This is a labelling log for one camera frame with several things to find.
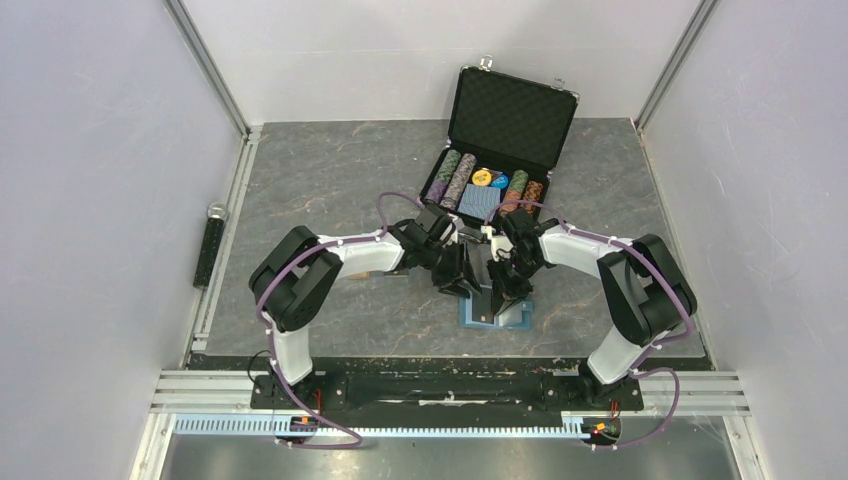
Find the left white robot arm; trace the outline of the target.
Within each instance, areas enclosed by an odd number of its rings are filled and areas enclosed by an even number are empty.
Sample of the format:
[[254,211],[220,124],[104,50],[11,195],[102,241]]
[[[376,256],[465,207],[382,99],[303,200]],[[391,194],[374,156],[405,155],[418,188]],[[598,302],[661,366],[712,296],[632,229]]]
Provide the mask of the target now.
[[468,248],[459,238],[462,227],[458,218],[428,204],[412,219],[354,236],[292,229],[248,282],[269,340],[271,370],[279,377],[278,397],[295,408],[312,399],[308,325],[338,279],[423,268],[443,294],[468,298],[480,292]]

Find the black VIP credit card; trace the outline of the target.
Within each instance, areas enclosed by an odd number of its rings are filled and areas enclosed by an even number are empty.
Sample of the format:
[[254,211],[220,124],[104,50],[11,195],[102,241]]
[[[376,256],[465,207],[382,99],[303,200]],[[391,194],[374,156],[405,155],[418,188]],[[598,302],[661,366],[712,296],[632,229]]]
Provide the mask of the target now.
[[491,288],[492,280],[487,266],[492,259],[490,245],[467,242],[466,247],[475,281],[481,288]]

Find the clear plastic card box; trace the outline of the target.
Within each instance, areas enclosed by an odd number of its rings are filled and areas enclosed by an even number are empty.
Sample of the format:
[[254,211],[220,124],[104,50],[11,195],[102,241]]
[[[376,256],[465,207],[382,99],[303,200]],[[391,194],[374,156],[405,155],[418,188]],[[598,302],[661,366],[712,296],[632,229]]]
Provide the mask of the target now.
[[410,275],[409,268],[400,268],[382,272],[385,272],[385,276],[382,278],[407,278]]

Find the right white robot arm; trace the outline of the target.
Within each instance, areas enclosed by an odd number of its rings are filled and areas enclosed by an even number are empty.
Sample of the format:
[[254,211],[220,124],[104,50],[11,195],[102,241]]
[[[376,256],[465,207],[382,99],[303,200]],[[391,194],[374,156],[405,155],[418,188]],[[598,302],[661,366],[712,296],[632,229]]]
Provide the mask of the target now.
[[523,209],[481,229],[491,247],[493,292],[503,302],[527,297],[542,268],[568,267],[601,283],[612,327],[579,368],[577,392],[602,408],[654,350],[695,332],[696,296],[664,240],[604,236],[561,219],[544,222]]

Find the blue card holder wallet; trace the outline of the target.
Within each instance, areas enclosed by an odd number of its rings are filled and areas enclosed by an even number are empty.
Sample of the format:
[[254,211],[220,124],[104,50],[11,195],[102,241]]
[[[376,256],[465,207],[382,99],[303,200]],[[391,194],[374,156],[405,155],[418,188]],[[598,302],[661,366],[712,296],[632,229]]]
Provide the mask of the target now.
[[464,328],[487,330],[530,330],[535,305],[531,299],[499,304],[491,285],[483,285],[481,292],[458,300],[459,325]]

